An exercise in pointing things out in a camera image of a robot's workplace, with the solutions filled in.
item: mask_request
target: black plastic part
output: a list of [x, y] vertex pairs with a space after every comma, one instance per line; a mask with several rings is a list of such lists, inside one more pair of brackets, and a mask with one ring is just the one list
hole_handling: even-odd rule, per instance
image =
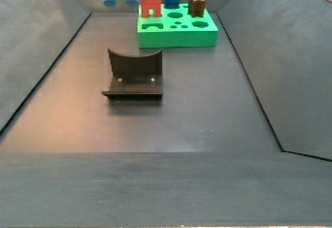
[[145, 56], [109, 50], [109, 60], [113, 78], [109, 91], [102, 92], [106, 97], [162, 99], [162, 49]]

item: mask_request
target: green foam block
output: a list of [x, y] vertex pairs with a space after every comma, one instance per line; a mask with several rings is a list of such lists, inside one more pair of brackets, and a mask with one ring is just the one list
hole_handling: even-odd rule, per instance
[[140, 48], [212, 47], [217, 43], [219, 28], [205, 10], [204, 17], [188, 14], [188, 4], [165, 9], [162, 17], [138, 19]]

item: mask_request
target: bin floor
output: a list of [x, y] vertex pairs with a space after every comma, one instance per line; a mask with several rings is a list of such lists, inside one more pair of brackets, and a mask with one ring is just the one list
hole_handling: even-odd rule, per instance
[[107, 49], [141, 53], [137, 16], [94, 15], [12, 122], [0, 152], [277, 151], [219, 27], [216, 47], [164, 50], [162, 101], [111, 102], [102, 96]]

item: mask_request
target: hole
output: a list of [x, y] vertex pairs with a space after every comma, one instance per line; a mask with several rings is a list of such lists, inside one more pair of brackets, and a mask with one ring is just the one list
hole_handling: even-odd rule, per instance
[[207, 28], [209, 26], [209, 23], [204, 21], [197, 21], [192, 25], [199, 28]]
[[164, 29], [164, 24], [162, 23], [145, 23], [142, 25], [144, 30], [148, 30], [150, 27], [157, 27], [158, 29]]
[[181, 14], [181, 13], [170, 13], [170, 14], [168, 14], [168, 16], [170, 18], [181, 18], [181, 17], [184, 17], [184, 14]]

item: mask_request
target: green block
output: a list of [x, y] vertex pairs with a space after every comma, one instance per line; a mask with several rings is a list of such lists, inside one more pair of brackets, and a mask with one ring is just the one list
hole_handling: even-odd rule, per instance
[[162, 17], [138, 19], [140, 48], [212, 47], [217, 43], [219, 28], [205, 10], [204, 17], [188, 14], [188, 4], [165, 9]]

